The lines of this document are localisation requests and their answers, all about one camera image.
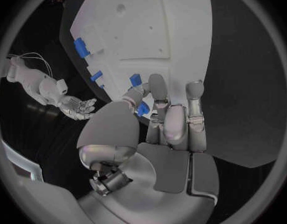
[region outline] robotic arm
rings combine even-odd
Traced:
[[[76,97],[67,96],[65,80],[56,81],[40,70],[29,69],[20,57],[6,59],[3,76],[9,82],[22,84],[26,93],[40,104],[59,107],[61,112],[72,119],[89,119],[94,115],[91,112],[95,109],[93,105],[96,99],[83,102]]]

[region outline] blue plastic part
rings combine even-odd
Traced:
[[[149,111],[150,111],[150,108],[148,107],[148,105],[144,101],[142,101],[137,108],[137,112],[138,112],[139,117],[141,117],[144,114],[149,113]]]
[[[98,71],[97,73],[95,73],[92,77],[91,77],[91,81],[94,82],[96,81],[99,77],[101,77],[103,75],[102,71]]]
[[[90,52],[86,49],[84,41],[80,37],[74,41],[74,45],[81,58],[85,58],[90,54]]]
[[[132,86],[140,86],[142,84],[141,77],[139,74],[134,74],[130,77],[130,81]]]

